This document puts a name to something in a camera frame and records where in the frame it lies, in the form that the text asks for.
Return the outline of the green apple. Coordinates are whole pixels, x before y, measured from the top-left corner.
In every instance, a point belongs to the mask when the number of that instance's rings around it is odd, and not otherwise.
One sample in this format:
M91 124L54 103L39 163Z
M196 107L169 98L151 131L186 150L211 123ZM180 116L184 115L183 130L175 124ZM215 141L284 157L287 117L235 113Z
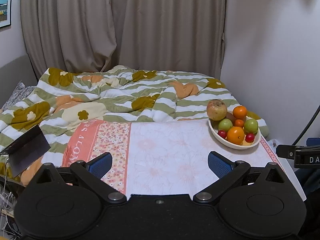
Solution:
M228 132L233 127L233 123L230 119L224 118L218 124L219 131Z
M258 128L259 128L258 122L255 119L248 119L244 123L244 130L245 130L245 133L247 134L249 133L256 134L258 132Z

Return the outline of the yellow-brown apple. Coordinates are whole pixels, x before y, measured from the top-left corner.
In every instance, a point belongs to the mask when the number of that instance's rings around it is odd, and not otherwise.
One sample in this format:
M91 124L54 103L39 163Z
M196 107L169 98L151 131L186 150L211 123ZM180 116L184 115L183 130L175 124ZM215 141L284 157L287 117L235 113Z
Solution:
M220 121L227 115L227 106L220 99L210 100L207 105L207 115L213 121Z

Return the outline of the orange mandarin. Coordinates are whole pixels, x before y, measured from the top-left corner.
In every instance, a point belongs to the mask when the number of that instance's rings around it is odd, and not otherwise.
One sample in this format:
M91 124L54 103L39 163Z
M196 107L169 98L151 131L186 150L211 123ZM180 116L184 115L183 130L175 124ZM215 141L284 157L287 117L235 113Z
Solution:
M247 116L247 108L245 106L237 106L233 109L233 116L236 119L246 119Z

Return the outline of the red cherry tomato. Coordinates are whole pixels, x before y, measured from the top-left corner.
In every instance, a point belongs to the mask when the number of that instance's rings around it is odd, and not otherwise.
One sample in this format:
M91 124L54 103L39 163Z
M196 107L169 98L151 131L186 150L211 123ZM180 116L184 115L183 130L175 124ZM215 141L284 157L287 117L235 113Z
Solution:
M220 137L222 137L223 139L226 139L226 138L227 138L227 132L224 131L224 130L219 130L219 131L218 131L218 135L219 135Z

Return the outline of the white oval fruit bowl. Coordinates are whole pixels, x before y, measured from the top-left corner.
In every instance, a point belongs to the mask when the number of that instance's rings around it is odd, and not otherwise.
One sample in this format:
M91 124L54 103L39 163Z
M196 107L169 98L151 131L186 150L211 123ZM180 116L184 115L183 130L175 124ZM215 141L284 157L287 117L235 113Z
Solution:
M241 145L237 145L237 144L234 144L232 142L227 141L226 139L223 139L223 137L218 135L218 122L217 121L212 121L212 120L208 119L208 126L209 126L209 129L210 129L212 135L214 136L214 138L217 141L219 141L221 144L227 146L228 148L232 148L235 150L247 150L249 148L253 148L253 147L257 146L259 144L261 136L262 136L260 129L258 129L257 133L254 136L254 140L252 143L248 143L244 139Z

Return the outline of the large orange in bowl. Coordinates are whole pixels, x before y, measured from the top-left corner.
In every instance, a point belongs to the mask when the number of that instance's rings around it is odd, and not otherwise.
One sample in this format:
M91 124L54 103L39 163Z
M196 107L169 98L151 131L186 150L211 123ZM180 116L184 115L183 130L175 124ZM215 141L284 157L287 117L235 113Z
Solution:
M227 132L227 141L236 145L242 145L245 139L245 132L242 127L233 126Z

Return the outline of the red tomato in bowl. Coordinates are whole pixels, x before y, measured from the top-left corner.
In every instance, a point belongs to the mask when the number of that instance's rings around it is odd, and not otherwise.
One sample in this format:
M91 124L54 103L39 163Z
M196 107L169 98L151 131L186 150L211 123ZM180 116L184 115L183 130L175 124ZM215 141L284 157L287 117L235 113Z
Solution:
M253 133L248 133L246 134L246 137L245 137L245 141L249 144L253 143L255 140L255 134Z

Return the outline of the green apple in bowl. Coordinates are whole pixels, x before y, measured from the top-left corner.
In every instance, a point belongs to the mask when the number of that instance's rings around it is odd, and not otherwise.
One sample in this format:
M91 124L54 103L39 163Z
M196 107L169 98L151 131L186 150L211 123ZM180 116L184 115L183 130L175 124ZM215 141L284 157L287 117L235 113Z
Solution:
M224 118L218 124L219 131L228 132L233 127L233 123L230 119Z

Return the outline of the small mandarin in bowl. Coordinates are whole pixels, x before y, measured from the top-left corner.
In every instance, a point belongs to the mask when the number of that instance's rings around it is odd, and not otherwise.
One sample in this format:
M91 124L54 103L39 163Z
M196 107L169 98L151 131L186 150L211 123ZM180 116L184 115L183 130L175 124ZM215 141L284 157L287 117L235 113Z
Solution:
M234 126L236 126L236 127L244 127L244 120L242 120L242 119L236 119L235 121L234 121Z

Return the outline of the brown kiwi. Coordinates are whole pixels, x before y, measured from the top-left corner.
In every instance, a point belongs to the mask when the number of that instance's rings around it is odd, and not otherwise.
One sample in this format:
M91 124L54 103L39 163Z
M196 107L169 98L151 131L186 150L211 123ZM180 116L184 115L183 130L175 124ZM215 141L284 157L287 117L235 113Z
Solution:
M234 122L236 121L236 118L234 117L232 112L227 112L226 114L226 118L231 120L231 122L234 124Z

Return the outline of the pink floral table cloth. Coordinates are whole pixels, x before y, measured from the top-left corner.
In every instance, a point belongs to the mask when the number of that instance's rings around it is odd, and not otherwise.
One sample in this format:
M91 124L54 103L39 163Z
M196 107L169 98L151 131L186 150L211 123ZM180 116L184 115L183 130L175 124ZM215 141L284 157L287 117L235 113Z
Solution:
M291 166L279 160L266 140L246 150L235 150L217 141L207 120L118 123L89 120L71 136L61 165L90 161L108 152L112 168L103 181L116 190L132 194L183 194L193 196L217 180L208 167L215 151L231 161L244 160L254 167L277 162L304 197Z

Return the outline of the green striped floral blanket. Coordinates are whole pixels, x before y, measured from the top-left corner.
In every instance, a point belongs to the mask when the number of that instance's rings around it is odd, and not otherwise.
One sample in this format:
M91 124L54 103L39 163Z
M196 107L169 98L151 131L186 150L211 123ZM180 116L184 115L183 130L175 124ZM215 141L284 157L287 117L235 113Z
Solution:
M35 125L49 150L14 176L27 185L43 162L60 166L76 128L87 120L166 122L207 117L211 100L228 110L238 102L220 80L200 73L134 70L117 65L104 73L70 73L49 68L28 95L3 107L1 148Z

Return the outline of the grey patterned pillow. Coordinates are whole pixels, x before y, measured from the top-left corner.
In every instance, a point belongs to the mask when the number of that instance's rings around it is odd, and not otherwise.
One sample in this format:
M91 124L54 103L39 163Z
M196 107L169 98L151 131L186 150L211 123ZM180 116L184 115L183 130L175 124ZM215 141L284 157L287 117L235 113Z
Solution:
M28 95L30 95L34 89L35 89L35 86L26 86L22 81L20 81L15 87L15 89L13 90L13 93L10 96L10 98L4 103L1 109L3 111L9 109L13 105L15 105L17 102L23 100Z

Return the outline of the beige curtain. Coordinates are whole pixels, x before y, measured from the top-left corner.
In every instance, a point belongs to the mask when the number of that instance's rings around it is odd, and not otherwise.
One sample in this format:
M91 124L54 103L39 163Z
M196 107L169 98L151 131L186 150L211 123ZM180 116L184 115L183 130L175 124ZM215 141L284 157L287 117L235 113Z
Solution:
M227 0L21 0L37 76L56 67L221 73Z

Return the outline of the framed wall picture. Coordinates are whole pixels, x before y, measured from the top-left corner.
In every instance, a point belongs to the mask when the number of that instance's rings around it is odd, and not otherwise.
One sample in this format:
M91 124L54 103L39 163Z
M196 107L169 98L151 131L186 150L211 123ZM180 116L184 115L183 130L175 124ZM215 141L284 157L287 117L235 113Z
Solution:
M0 0L0 28L11 25L11 1Z

